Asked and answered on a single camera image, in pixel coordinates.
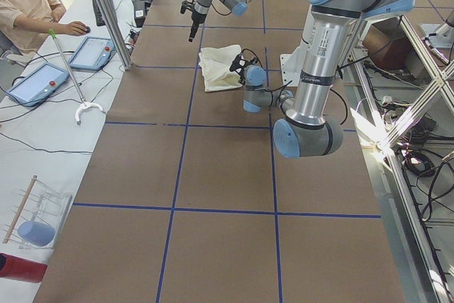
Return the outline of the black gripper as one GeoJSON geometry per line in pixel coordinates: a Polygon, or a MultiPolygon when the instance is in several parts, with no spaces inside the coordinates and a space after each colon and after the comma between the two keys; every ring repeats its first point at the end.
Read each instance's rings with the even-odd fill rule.
{"type": "Polygon", "coordinates": [[[199,26],[205,22],[206,14],[199,13],[198,11],[193,11],[191,19],[192,19],[192,27],[190,29],[190,34],[189,34],[189,38],[188,38],[188,41],[190,43],[192,43],[193,40],[195,39],[199,26]]]}
{"type": "Polygon", "coordinates": [[[245,85],[246,83],[245,71],[241,70],[240,72],[238,72],[238,75],[240,77],[238,82],[241,83],[242,85],[245,85]]]}

